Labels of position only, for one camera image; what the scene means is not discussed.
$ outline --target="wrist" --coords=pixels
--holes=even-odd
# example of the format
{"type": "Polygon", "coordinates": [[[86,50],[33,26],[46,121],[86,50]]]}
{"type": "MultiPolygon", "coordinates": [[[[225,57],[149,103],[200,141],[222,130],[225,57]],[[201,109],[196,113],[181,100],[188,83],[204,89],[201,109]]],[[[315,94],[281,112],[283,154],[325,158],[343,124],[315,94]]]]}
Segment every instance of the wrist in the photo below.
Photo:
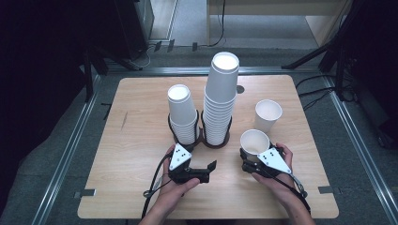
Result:
{"type": "Polygon", "coordinates": [[[298,197],[295,194],[293,194],[293,192],[287,187],[272,189],[271,191],[278,199],[279,203],[283,206],[287,206],[291,202],[294,202],[295,199],[298,200],[298,197]]]}
{"type": "Polygon", "coordinates": [[[293,206],[296,206],[296,205],[304,205],[301,202],[301,200],[296,195],[294,195],[292,192],[284,193],[284,196],[282,198],[279,198],[279,201],[280,201],[281,205],[286,210],[289,208],[292,208],[293,206]]]}
{"type": "Polygon", "coordinates": [[[289,215],[292,224],[315,224],[307,208],[297,196],[292,197],[289,202],[284,202],[283,207],[289,215]]]}
{"type": "Polygon", "coordinates": [[[166,220],[167,216],[168,214],[164,209],[154,204],[152,208],[148,211],[146,216],[143,218],[143,220],[141,220],[140,225],[161,225],[163,224],[164,220],[166,220]]]}

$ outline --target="black cable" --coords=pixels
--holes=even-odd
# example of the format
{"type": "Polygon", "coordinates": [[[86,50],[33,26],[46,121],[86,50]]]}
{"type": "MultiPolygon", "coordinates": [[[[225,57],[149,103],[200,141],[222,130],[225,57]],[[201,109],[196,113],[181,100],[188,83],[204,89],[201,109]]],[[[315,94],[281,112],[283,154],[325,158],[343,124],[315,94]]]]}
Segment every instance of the black cable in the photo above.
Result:
{"type": "Polygon", "coordinates": [[[135,56],[134,58],[132,58],[130,61],[134,62],[135,60],[141,58],[141,56],[143,56],[144,53],[146,53],[149,49],[151,49],[151,48],[153,48],[155,46],[156,46],[155,44],[148,44],[148,47],[145,50],[142,50],[142,51],[138,52],[138,55],[135,56]]]}
{"type": "MultiPolygon", "coordinates": [[[[150,188],[149,188],[149,190],[148,190],[149,192],[152,192],[153,186],[155,185],[156,177],[158,176],[159,169],[161,168],[161,165],[163,164],[164,160],[166,160],[167,158],[169,158],[172,154],[173,154],[173,152],[171,152],[171,153],[165,155],[165,156],[161,159],[161,162],[159,163],[158,168],[156,169],[155,174],[154,174],[154,176],[153,176],[153,178],[152,178],[152,183],[151,183],[150,188]]],[[[144,218],[145,215],[146,215],[146,210],[147,210],[147,208],[148,208],[148,206],[149,206],[149,202],[150,202],[150,199],[152,198],[153,193],[155,193],[155,192],[150,193],[149,196],[146,197],[145,204],[144,204],[144,209],[143,209],[143,214],[141,215],[141,218],[144,218]]]]}
{"type": "Polygon", "coordinates": [[[156,193],[156,191],[158,191],[159,189],[161,189],[161,188],[163,188],[163,187],[165,187],[166,185],[168,185],[170,182],[171,182],[172,180],[170,179],[169,181],[167,181],[166,182],[166,184],[164,184],[164,185],[162,185],[162,186],[160,186],[160,187],[158,187],[158,188],[156,188],[155,190],[153,190],[153,191],[150,191],[150,194],[151,194],[151,197],[152,197],[152,195],[153,194],[155,194],[156,193]]]}
{"type": "Polygon", "coordinates": [[[317,99],[311,101],[311,102],[308,103],[307,105],[305,105],[305,106],[303,107],[303,110],[306,111],[306,110],[310,109],[311,107],[313,107],[313,105],[314,105],[316,102],[318,102],[320,99],[324,98],[327,94],[330,94],[330,93],[333,92],[333,91],[334,91],[333,89],[328,90],[328,92],[324,93],[321,97],[319,97],[319,98],[317,98],[317,99]]]}
{"type": "Polygon", "coordinates": [[[214,43],[214,44],[211,44],[211,45],[199,45],[199,46],[206,46],[206,47],[214,47],[214,46],[216,46],[216,45],[218,45],[219,43],[220,43],[220,41],[222,40],[222,38],[223,38],[223,33],[224,33],[224,22],[223,22],[223,19],[224,19],[224,15],[225,15],[225,0],[223,0],[223,3],[222,3],[222,35],[220,36],[220,39],[216,42],[216,43],[214,43]]]}
{"type": "Polygon", "coordinates": [[[281,185],[285,186],[286,188],[288,188],[294,195],[296,195],[296,197],[299,198],[299,200],[304,204],[305,208],[307,209],[308,213],[311,214],[311,207],[310,205],[307,203],[307,201],[305,200],[305,197],[303,196],[302,193],[299,193],[294,187],[290,187],[289,185],[287,185],[284,181],[278,179],[277,177],[269,174],[269,172],[267,172],[266,170],[262,170],[264,173],[266,173],[268,176],[270,176],[272,179],[274,179],[275,181],[277,181],[278,183],[280,183],[281,185]]]}
{"type": "Polygon", "coordinates": [[[314,90],[314,91],[311,91],[311,92],[304,92],[304,93],[298,94],[298,96],[299,97],[305,97],[305,96],[313,95],[315,93],[322,92],[322,91],[329,91],[329,90],[333,90],[334,91],[334,89],[335,89],[335,87],[325,87],[325,88],[320,88],[320,89],[317,89],[317,90],[314,90]]]}
{"type": "Polygon", "coordinates": [[[334,76],[332,76],[332,75],[319,75],[319,76],[313,76],[313,77],[310,77],[310,78],[306,78],[306,79],[298,82],[298,84],[296,84],[296,89],[299,87],[300,84],[302,84],[304,82],[307,82],[309,80],[316,79],[316,78],[322,78],[322,77],[332,77],[332,78],[334,78],[334,76]]]}
{"type": "Polygon", "coordinates": [[[134,62],[134,60],[137,60],[138,58],[136,58],[136,59],[134,59],[134,60],[130,60],[128,63],[131,64],[131,65],[134,65],[135,67],[138,67],[138,68],[146,68],[146,67],[149,66],[149,64],[150,64],[150,56],[149,56],[148,51],[149,51],[151,48],[153,48],[153,47],[154,47],[154,46],[149,46],[145,51],[142,51],[142,53],[145,53],[146,56],[147,56],[147,63],[146,63],[145,65],[138,65],[138,64],[136,64],[136,63],[134,62]]]}

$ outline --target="finger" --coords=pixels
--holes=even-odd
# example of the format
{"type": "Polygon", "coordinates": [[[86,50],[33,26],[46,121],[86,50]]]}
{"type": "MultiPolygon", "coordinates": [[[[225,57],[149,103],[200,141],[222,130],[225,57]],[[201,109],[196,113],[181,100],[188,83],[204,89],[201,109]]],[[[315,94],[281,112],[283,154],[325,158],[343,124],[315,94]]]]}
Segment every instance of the finger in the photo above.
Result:
{"type": "Polygon", "coordinates": [[[290,167],[290,169],[292,169],[292,161],[293,161],[293,153],[292,153],[292,151],[290,151],[290,149],[286,145],[284,145],[282,143],[278,143],[277,142],[276,146],[283,149],[284,161],[290,167]]]}
{"type": "Polygon", "coordinates": [[[169,149],[167,149],[166,155],[169,154],[169,153],[171,153],[175,148],[176,148],[176,144],[174,143],[174,144],[172,144],[172,145],[169,147],[169,149]]]}
{"type": "Polygon", "coordinates": [[[199,184],[200,184],[200,180],[198,178],[193,178],[193,179],[185,182],[185,184],[176,187],[178,195],[183,195],[183,194],[187,193],[189,190],[191,190],[192,188],[195,188],[199,184]]]}
{"type": "MultiPolygon", "coordinates": [[[[171,153],[175,149],[176,145],[173,144],[169,149],[167,149],[166,155],[171,153]]],[[[163,174],[169,172],[170,158],[163,161],[163,174]]]]}

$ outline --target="cup rim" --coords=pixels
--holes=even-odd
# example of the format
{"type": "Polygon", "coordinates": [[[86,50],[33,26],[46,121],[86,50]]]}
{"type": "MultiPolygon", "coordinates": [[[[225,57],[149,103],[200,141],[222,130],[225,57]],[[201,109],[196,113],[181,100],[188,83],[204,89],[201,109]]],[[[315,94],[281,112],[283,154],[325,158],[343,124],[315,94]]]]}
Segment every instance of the cup rim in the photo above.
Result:
{"type": "Polygon", "coordinates": [[[211,65],[219,73],[231,74],[231,73],[235,73],[237,70],[239,70],[239,59],[233,53],[230,53],[230,52],[218,52],[218,53],[216,53],[213,56],[213,59],[211,60],[211,65]],[[220,56],[228,56],[228,57],[231,57],[231,58],[235,59],[235,61],[236,61],[235,64],[236,65],[233,68],[230,68],[230,69],[220,67],[220,65],[217,65],[217,63],[215,63],[215,61],[217,61],[217,58],[220,57],[220,56]]]}
{"type": "Polygon", "coordinates": [[[184,84],[181,84],[181,83],[174,84],[174,85],[171,86],[171,87],[169,88],[169,90],[167,91],[167,98],[169,99],[169,101],[171,101],[171,102],[173,102],[173,103],[182,103],[182,102],[188,100],[190,97],[191,97],[191,90],[190,90],[190,88],[189,88],[187,85],[184,85],[184,84]],[[186,89],[187,92],[188,92],[188,94],[187,94],[184,98],[182,98],[182,99],[180,99],[180,100],[175,100],[175,99],[173,99],[173,98],[170,97],[170,91],[171,91],[174,87],[177,87],[177,86],[185,87],[185,89],[186,89]]]}
{"type": "Polygon", "coordinates": [[[265,136],[265,137],[267,138],[267,140],[268,140],[268,148],[269,148],[270,140],[269,140],[269,136],[268,136],[265,132],[263,132],[263,131],[261,131],[261,130],[259,130],[259,129],[248,129],[248,130],[246,130],[245,132],[243,132],[242,135],[240,136],[240,146],[242,147],[243,151],[245,151],[246,153],[248,153],[248,154],[250,154],[250,155],[252,155],[252,156],[258,155],[257,153],[253,153],[253,152],[247,151],[247,150],[245,149],[245,147],[243,146],[243,144],[242,144],[242,138],[243,138],[243,136],[244,136],[245,134],[249,133],[249,132],[261,133],[263,136],[265,136]]]}
{"type": "Polygon", "coordinates": [[[281,118],[281,116],[282,116],[282,114],[283,114],[283,110],[282,110],[281,105],[280,105],[278,102],[276,102],[276,101],[274,101],[274,100],[271,100],[271,99],[263,99],[263,100],[260,100],[259,102],[257,102],[257,104],[255,104],[255,113],[256,113],[258,116],[260,116],[260,118],[262,118],[262,119],[264,119],[264,120],[267,120],[267,121],[274,121],[274,120],[278,120],[279,118],[281,118]],[[272,102],[275,106],[277,106],[277,108],[279,109],[278,116],[275,116],[275,117],[273,117],[273,118],[265,118],[265,117],[262,116],[260,113],[258,113],[258,112],[257,112],[257,108],[260,107],[260,105],[261,105],[262,103],[264,103],[264,102],[272,102]]]}

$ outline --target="aluminum rail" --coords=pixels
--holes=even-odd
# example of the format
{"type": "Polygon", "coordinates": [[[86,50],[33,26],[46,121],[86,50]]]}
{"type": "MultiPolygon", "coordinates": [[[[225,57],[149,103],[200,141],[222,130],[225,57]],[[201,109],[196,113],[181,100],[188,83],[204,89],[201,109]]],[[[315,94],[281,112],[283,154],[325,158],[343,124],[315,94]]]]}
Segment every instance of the aluminum rail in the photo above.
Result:
{"type": "MultiPolygon", "coordinates": [[[[111,73],[132,77],[154,76],[203,76],[207,75],[210,67],[149,67],[143,70],[130,71],[120,66],[109,66],[111,73]]],[[[297,69],[281,69],[281,67],[240,67],[240,75],[270,75],[270,74],[318,73],[317,67],[301,67],[297,69]]]]}
{"type": "Polygon", "coordinates": [[[35,217],[33,218],[32,224],[45,224],[47,217],[50,215],[50,212],[53,208],[53,204],[55,198],[58,194],[59,189],[64,181],[65,175],[68,172],[68,168],[70,162],[73,158],[74,152],[76,150],[77,144],[82,136],[82,133],[85,128],[85,124],[87,123],[87,119],[91,114],[91,110],[93,109],[94,103],[96,101],[98,95],[98,89],[100,86],[100,76],[97,75],[94,83],[94,93],[91,99],[87,101],[83,107],[83,110],[79,116],[77,124],[72,131],[72,134],[69,138],[68,144],[64,150],[64,153],[59,160],[58,166],[55,169],[53,177],[50,181],[50,184],[47,186],[46,191],[44,193],[44,197],[38,207],[38,211],[36,212],[35,217]]]}
{"type": "MultiPolygon", "coordinates": [[[[334,83],[330,77],[325,78],[325,86],[334,86],[334,83]]],[[[351,115],[349,114],[348,109],[345,106],[345,103],[342,102],[334,92],[330,93],[330,96],[334,103],[334,106],[336,107],[337,112],[339,113],[344,123],[348,136],[354,144],[354,148],[357,151],[360,162],[362,163],[363,168],[368,174],[369,179],[375,189],[375,193],[380,200],[387,217],[390,220],[390,223],[398,224],[397,203],[380,170],[377,168],[369,149],[366,147],[366,144],[360,136],[360,132],[355,126],[351,115]]]]}

